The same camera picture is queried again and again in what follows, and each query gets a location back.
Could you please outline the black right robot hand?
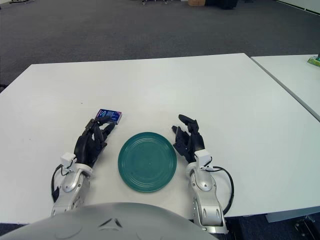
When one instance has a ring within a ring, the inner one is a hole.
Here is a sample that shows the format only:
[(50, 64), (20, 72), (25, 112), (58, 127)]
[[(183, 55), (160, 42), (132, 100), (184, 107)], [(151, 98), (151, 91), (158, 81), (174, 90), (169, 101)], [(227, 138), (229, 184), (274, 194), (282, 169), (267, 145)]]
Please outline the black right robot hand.
[(204, 150), (205, 144), (203, 137), (199, 133), (199, 125), (196, 119), (191, 119), (183, 114), (178, 118), (187, 126), (188, 131), (182, 131), (181, 127), (173, 125), (172, 131), (175, 133), (175, 150), (190, 164), (195, 162), (195, 152)]

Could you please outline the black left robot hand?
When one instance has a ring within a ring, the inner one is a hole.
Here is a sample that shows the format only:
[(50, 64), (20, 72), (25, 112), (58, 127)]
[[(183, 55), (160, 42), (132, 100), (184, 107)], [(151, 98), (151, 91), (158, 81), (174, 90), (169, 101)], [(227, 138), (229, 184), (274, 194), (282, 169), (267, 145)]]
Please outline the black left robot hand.
[(100, 153), (107, 146), (106, 139), (115, 125), (110, 116), (91, 119), (75, 144), (76, 162), (92, 168)]

